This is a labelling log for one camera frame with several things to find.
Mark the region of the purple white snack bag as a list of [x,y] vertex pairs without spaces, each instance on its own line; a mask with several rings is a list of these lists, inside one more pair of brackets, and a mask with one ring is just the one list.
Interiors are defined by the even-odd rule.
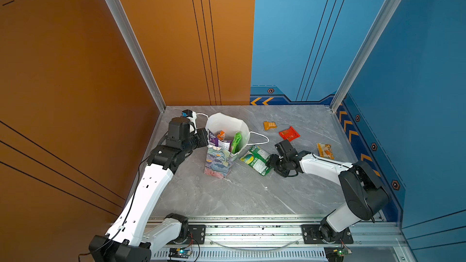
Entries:
[[217,139],[217,135],[215,135],[214,133],[212,133],[211,131],[209,131],[209,143],[212,145],[212,146],[215,146],[215,147],[219,147],[219,148],[222,148],[222,149],[225,149],[227,151],[230,151],[231,150],[231,140],[224,140],[224,141],[220,141]]

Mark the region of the small red snack packet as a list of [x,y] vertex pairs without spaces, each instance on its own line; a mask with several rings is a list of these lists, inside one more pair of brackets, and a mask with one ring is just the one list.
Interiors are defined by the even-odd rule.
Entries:
[[279,132],[279,135],[288,141],[293,141],[300,137],[300,134],[295,130],[294,127],[290,126],[288,129]]

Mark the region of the yellow orange snack packet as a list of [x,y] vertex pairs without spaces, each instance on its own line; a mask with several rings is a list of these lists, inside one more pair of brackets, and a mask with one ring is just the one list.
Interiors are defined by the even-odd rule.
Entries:
[[326,158],[330,160],[334,159],[334,154],[333,154],[331,144],[317,143],[317,149],[319,151],[319,156],[321,158]]

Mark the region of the large green chips bag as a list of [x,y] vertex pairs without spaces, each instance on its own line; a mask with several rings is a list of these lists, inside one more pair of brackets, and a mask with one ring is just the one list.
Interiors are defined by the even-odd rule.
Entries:
[[234,139],[231,142],[231,153],[232,154],[236,154],[239,151],[241,139],[242,139],[241,132],[236,132],[234,135]]

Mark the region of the green white snack bag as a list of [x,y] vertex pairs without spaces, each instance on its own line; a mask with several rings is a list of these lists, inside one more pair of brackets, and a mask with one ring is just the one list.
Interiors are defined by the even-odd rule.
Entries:
[[271,168],[267,165],[271,154],[258,145],[250,147],[247,153],[240,158],[242,162],[253,168],[261,176],[269,174]]

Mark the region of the floral white paper bag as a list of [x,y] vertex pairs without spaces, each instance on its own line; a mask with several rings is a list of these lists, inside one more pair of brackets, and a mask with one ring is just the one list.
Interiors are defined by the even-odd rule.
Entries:
[[219,179],[228,176],[235,160],[247,146],[269,143],[268,137],[251,131],[243,120],[222,113],[208,116],[205,129],[208,150],[204,173]]

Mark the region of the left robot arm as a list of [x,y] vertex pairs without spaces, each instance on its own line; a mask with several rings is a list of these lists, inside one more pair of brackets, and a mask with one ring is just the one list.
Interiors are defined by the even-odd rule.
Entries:
[[188,219],[169,214],[147,236],[149,217],[165,187],[182,162],[195,149],[208,145],[208,133],[196,125],[197,115],[184,110],[169,122],[166,134],[143,160],[145,168],[138,170],[137,185],[125,208],[103,235],[96,235],[89,244],[88,254],[96,262],[148,262],[152,252],[171,241],[183,241],[188,235]]

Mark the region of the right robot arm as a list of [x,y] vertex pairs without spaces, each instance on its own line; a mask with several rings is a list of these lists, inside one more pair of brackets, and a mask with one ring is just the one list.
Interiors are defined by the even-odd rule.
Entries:
[[298,152],[288,140],[275,145],[266,165],[282,177],[316,175],[339,185],[344,204],[321,222],[319,233],[327,243],[360,221],[369,221],[391,200],[380,177],[365,161],[345,163],[323,158],[308,151]]

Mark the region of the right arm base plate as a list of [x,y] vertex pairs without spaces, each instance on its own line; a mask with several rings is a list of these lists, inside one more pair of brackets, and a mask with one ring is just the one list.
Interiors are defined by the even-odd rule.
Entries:
[[320,224],[301,225],[302,237],[306,245],[324,245],[324,244],[345,244],[354,243],[352,233],[349,228],[342,232],[335,232],[329,226]]

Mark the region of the orange Fox's candy bag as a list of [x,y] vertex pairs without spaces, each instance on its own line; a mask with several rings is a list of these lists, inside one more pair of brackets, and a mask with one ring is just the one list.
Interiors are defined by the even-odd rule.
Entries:
[[220,141],[224,141],[225,140],[225,137],[226,137],[226,133],[224,131],[220,131],[218,134],[217,134],[217,139],[220,140]]

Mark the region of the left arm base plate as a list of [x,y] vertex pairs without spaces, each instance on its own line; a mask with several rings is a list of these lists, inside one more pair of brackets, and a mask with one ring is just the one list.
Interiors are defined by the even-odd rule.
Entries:
[[182,235],[171,241],[175,245],[188,245],[191,242],[197,242],[199,245],[205,243],[206,225],[205,224],[189,224],[186,235]]

